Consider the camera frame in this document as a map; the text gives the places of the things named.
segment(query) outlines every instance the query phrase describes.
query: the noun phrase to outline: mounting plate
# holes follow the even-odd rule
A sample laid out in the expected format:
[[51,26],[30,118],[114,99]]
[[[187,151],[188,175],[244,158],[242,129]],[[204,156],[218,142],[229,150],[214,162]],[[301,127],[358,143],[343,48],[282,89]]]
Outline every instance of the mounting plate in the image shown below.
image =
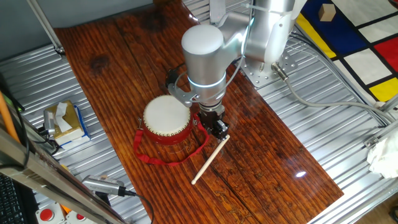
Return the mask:
[[[298,67],[297,63],[286,51],[283,52],[279,63],[286,74],[296,71]],[[272,71],[271,65],[266,65],[261,72],[260,67],[261,62],[253,61],[249,58],[243,59],[241,69],[256,88],[261,88],[264,85],[279,79],[278,74]]]

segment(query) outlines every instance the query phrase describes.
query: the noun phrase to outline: small drum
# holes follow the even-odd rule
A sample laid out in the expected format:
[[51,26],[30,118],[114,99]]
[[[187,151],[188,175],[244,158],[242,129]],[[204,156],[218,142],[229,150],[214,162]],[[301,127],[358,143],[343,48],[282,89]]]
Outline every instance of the small drum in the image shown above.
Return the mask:
[[143,120],[145,135],[166,146],[182,142],[193,126],[189,108],[170,95],[159,96],[149,102]]

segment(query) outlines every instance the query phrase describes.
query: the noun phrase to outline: tissue box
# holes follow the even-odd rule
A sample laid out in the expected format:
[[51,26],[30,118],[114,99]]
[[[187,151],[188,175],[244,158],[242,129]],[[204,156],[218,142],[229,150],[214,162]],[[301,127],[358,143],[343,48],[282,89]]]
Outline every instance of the tissue box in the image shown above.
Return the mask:
[[83,127],[84,135],[82,135],[80,138],[74,139],[74,140],[72,140],[70,142],[67,142],[67,143],[61,145],[61,147],[64,150],[73,149],[74,147],[77,147],[77,146],[79,146],[79,145],[81,145],[83,143],[86,143],[86,142],[88,142],[90,140],[90,136],[88,135],[87,127],[84,124],[81,112],[80,112],[80,110],[79,110],[79,108],[77,106],[74,106],[74,107],[75,107],[76,114],[77,114],[77,116],[79,118],[80,125]]
[[[65,115],[62,116],[62,119],[66,121],[72,128],[62,132],[59,125],[55,124],[55,134],[54,140],[61,146],[67,142],[70,142],[74,139],[80,138],[84,135],[84,130],[80,124],[79,118],[75,111],[75,107],[73,106],[70,100],[64,101],[62,103],[66,103],[66,111]],[[54,117],[57,115],[57,107],[58,105],[47,108],[47,111],[52,112]]]

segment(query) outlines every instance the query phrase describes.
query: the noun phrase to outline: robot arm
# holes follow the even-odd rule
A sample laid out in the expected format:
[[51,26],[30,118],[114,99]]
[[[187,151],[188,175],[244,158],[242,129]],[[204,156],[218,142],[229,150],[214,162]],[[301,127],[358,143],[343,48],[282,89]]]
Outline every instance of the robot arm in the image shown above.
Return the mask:
[[221,104],[226,92],[225,70],[233,60],[245,57],[246,63],[271,73],[305,1],[256,0],[248,5],[252,17],[232,12],[222,18],[219,27],[198,25],[187,30],[182,48],[191,92],[168,82],[169,92],[185,106],[199,103],[202,125],[219,140],[224,139],[228,131]]

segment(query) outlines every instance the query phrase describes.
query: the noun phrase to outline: drum head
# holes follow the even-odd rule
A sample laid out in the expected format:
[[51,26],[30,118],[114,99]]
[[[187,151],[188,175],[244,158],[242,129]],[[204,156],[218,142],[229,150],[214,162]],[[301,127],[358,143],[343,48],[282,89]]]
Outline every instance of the drum head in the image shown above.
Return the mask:
[[188,126],[191,113],[174,96],[165,95],[149,102],[143,118],[150,132],[159,136],[173,136]]

